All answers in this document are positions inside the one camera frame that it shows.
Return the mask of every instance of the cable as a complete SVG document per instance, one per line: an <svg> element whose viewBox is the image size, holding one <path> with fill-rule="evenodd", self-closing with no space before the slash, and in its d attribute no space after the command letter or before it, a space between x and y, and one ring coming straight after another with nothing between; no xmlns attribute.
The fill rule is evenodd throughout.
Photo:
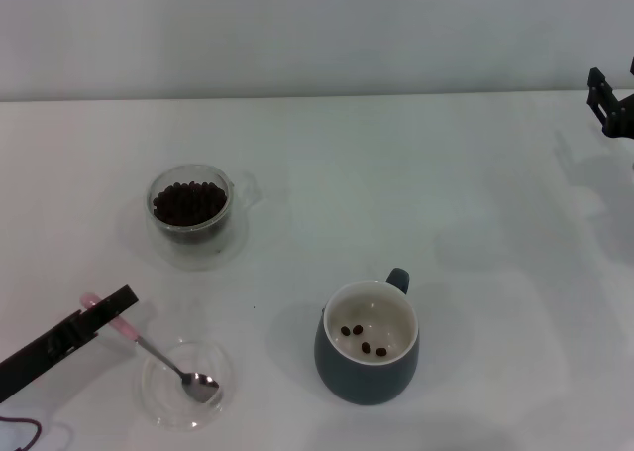
<svg viewBox="0 0 634 451"><path fill-rule="evenodd" d="M29 441L29 444L27 444L24 448L16 449L16 451L29 451L31 448L33 448L33 445L36 444L36 441L38 440L38 438L40 438L40 435L42 434L42 425L40 424L40 422L31 418L5 418L4 416L0 416L0 421L3 421L5 423L33 424L37 428L36 434L33 439Z"/></svg>

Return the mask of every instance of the white wall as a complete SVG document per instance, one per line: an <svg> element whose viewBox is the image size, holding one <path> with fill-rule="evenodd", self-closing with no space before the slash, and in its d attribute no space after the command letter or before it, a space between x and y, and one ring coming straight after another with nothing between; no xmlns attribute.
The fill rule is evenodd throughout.
<svg viewBox="0 0 634 451"><path fill-rule="evenodd" d="M634 87L634 0L0 0L0 99Z"/></svg>

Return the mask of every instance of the small glass bowl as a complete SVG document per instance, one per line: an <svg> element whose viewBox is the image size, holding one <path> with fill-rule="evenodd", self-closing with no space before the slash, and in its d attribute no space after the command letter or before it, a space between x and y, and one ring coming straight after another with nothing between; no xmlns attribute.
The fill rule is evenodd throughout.
<svg viewBox="0 0 634 451"><path fill-rule="evenodd" d="M216 216L193 226L173 226L154 215L153 200L175 183L215 183L227 195L225 206ZM189 164L170 169L152 182L146 194L147 225L158 253L173 265L186 270L210 267L209 259L220 253L232 237L234 185L220 169Z"/></svg>
<svg viewBox="0 0 634 451"><path fill-rule="evenodd" d="M135 401L156 426L193 431L209 424L226 408L233 395L233 373L229 359L214 342L180 341L166 354L183 372L197 372L213 378L220 389L206 403L191 399L180 377L154 357L148 357L135 374Z"/></svg>

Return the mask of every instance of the coffee bean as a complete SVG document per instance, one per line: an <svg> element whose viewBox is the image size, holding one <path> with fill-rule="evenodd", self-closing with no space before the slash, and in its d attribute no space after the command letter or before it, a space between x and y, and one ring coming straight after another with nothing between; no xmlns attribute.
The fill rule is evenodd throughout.
<svg viewBox="0 0 634 451"><path fill-rule="evenodd" d="M153 200L155 217L173 226L193 226L213 218L225 206L227 195L213 183L203 185L192 181L168 186Z"/></svg>

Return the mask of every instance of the metal spoon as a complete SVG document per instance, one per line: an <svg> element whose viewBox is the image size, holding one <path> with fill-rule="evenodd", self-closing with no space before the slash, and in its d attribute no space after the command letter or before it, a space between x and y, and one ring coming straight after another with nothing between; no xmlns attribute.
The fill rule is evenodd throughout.
<svg viewBox="0 0 634 451"><path fill-rule="evenodd" d="M92 293L84 294L81 297L81 305L83 305L86 309L93 307L100 301L101 299L96 294ZM206 403L211 398L213 398L214 395L220 390L218 382L216 382L211 377L203 374L185 374L184 372L182 372L173 363L172 360L166 357L165 354L157 349L157 347L152 345L147 339L142 337L141 334L139 334L139 332L137 332L137 330L128 322L126 322L122 317L116 317L114 320L110 321L108 325L112 326L124 337L139 344L161 362L174 370L180 377L180 381L183 389L185 390L185 393L194 401L197 401L199 403Z"/></svg>

